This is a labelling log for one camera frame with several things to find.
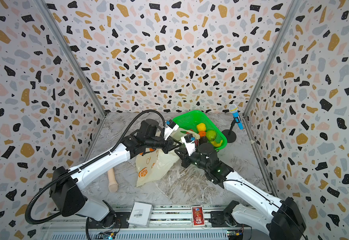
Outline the cream plastic bag orange print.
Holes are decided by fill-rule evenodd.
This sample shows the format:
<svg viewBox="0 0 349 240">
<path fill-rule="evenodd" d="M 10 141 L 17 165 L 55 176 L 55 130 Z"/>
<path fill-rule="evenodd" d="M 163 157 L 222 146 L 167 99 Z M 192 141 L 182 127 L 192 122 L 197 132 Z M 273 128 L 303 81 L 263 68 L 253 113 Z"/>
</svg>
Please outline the cream plastic bag orange print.
<svg viewBox="0 0 349 240">
<path fill-rule="evenodd" d="M 160 180 L 179 159 L 180 157 L 174 151 L 165 154 L 161 149 L 144 156 L 142 154 L 138 155 L 136 157 L 138 173 L 136 187 Z"/>
</svg>

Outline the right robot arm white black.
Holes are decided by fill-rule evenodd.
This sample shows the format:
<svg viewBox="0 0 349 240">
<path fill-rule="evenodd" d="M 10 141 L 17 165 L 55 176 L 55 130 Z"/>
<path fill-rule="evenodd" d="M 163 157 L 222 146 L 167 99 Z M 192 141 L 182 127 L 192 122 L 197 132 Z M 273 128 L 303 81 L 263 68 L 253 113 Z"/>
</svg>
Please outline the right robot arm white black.
<svg viewBox="0 0 349 240">
<path fill-rule="evenodd" d="M 281 200 L 251 184 L 232 167 L 220 161 L 211 144 L 204 143 L 196 148 L 181 147 L 174 152 L 184 168 L 194 165 L 202 169 L 209 181 L 250 205 L 246 207 L 231 201 L 224 210 L 224 218 L 229 225 L 250 226 L 267 234 L 272 240 L 307 238 L 304 235 L 306 223 L 293 198 Z"/>
</svg>

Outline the dark avocado toy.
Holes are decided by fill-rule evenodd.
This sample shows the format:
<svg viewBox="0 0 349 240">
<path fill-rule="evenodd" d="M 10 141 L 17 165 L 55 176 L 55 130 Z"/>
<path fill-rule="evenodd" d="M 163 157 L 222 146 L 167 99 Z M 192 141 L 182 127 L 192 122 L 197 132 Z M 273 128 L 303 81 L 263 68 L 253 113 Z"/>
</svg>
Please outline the dark avocado toy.
<svg viewBox="0 0 349 240">
<path fill-rule="evenodd" d="M 206 136 L 204 137 L 201 137 L 199 140 L 198 140 L 199 144 L 204 144 L 204 143 L 208 143 L 208 138 Z"/>
</svg>

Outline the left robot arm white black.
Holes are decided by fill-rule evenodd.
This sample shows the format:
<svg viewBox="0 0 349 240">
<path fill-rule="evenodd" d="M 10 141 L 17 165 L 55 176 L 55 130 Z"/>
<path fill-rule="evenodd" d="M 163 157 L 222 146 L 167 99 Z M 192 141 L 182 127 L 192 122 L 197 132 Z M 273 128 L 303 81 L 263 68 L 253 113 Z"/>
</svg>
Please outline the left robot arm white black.
<svg viewBox="0 0 349 240">
<path fill-rule="evenodd" d="M 161 149 L 165 154 L 180 147 L 180 142 L 174 140 L 171 134 L 179 126 L 172 120 L 157 134 L 157 121 L 147 119 L 142 121 L 138 130 L 122 138 L 114 149 L 108 150 L 81 165 L 66 170 L 63 167 L 54 171 L 53 179 L 69 174 L 69 176 L 53 184 L 50 197 L 63 217 L 78 215 L 97 221 L 103 228 L 108 228 L 116 221 L 116 213 L 106 201 L 87 198 L 83 189 L 91 182 L 113 167 L 124 163 L 139 154 L 146 154 L 148 149 Z"/>
</svg>

